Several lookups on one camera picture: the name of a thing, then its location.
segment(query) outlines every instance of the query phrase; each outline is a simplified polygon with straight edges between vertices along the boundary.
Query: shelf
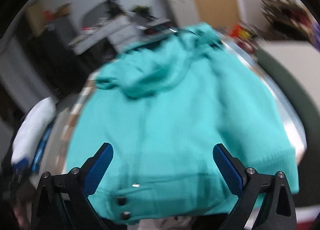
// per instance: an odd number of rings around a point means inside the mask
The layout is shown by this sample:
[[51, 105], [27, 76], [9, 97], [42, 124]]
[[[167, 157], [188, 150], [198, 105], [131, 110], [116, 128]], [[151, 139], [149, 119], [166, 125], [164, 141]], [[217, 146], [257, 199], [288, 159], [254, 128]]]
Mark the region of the shelf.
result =
[[298, 5], [298, 4], [286, 4], [284, 2], [281, 2], [280, 0], [261, 0], [265, 5], [269, 6], [269, 4], [272, 4], [273, 6], [280, 6], [283, 8], [287, 8], [287, 9], [292, 9], [292, 10], [302, 10], [302, 11], [306, 11], [306, 8], [302, 5]]
[[277, 21], [277, 22], [280, 22], [280, 23], [282, 23], [282, 24], [285, 24], [285, 25], [287, 25], [287, 26], [290, 26], [290, 27], [293, 27], [293, 28], [297, 29], [297, 30], [300, 31], [306, 38], [310, 39], [310, 34], [312, 33], [312, 30], [311, 30], [310, 28], [309, 28], [309, 32], [307, 32], [307, 31], [304, 30], [302, 27], [294, 25], [291, 21], [284, 20], [284, 19], [281, 19], [281, 18], [279, 18], [279, 17], [272, 16], [272, 15], [269, 15], [269, 14], [266, 14], [266, 13], [263, 13], [263, 15], [264, 15], [266, 18], [270, 18], [270, 20], [272, 20], [272, 21]]

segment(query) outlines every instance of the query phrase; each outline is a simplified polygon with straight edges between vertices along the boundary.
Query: teal hoodie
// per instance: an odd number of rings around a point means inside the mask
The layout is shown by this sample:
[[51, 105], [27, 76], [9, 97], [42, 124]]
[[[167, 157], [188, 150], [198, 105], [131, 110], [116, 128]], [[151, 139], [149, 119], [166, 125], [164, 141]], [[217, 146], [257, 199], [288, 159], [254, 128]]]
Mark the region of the teal hoodie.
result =
[[[102, 143], [113, 146], [114, 158], [89, 196], [100, 216], [134, 223], [229, 212], [237, 197], [213, 161], [217, 143], [260, 173], [284, 171], [298, 191], [295, 152], [272, 95], [209, 25], [132, 46], [101, 68], [96, 86], [67, 169], [80, 167]], [[117, 197], [126, 203], [118, 205]], [[122, 211], [131, 213], [129, 220], [121, 220]]]

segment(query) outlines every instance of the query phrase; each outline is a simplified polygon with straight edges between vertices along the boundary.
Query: red object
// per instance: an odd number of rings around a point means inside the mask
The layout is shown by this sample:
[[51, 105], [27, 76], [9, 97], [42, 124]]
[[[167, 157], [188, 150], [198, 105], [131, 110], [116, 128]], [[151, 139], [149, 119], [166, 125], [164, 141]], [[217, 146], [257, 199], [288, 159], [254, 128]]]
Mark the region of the red object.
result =
[[255, 48], [247, 41], [239, 40], [236, 42], [237, 46], [239, 46], [242, 50], [247, 53], [255, 53]]
[[49, 10], [44, 11], [44, 16], [47, 21], [52, 21], [56, 19], [55, 16]]
[[232, 31], [230, 32], [230, 37], [235, 38], [239, 36], [239, 32], [243, 29], [239, 24], [234, 25]]
[[293, 19], [299, 23], [301, 23], [302, 25], [305, 25], [307, 27], [311, 27], [311, 22], [310, 19], [308, 17], [308, 15], [305, 12], [301, 12], [301, 11], [292, 11], [292, 16]]
[[297, 230], [309, 230], [313, 222], [298, 223]]

